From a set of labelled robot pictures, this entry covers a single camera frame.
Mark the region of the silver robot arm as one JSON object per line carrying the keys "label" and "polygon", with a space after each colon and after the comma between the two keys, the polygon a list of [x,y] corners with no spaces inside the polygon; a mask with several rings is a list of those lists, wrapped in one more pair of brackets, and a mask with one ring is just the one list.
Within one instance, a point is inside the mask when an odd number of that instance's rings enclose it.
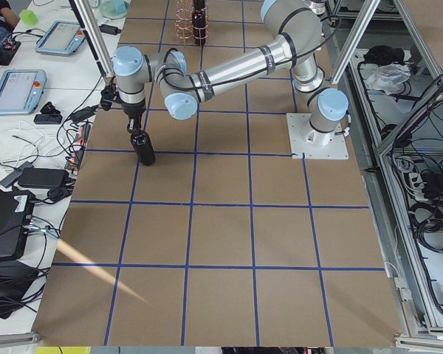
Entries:
{"label": "silver robot arm", "polygon": [[312,115],[306,141],[315,144],[318,135],[331,136],[348,110],[346,95],[324,82],[315,51],[322,46],[322,24],[311,1],[265,1],[261,20],[273,39],[209,69],[187,73],[185,56],[177,49],[145,55],[132,46],[122,46],[112,58],[127,130],[133,137],[144,135],[145,84],[154,83],[169,114],[178,120],[191,118],[199,104],[212,100],[252,80],[279,69],[292,73],[296,92],[304,94]]}

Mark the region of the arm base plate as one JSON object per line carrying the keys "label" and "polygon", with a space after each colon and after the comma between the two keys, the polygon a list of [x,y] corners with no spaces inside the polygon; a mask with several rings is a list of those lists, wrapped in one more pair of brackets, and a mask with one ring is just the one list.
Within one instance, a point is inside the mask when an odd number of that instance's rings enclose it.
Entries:
{"label": "arm base plate", "polygon": [[320,133],[310,125],[311,114],[286,115],[291,155],[294,159],[347,160],[346,138],[337,122],[335,130]]}

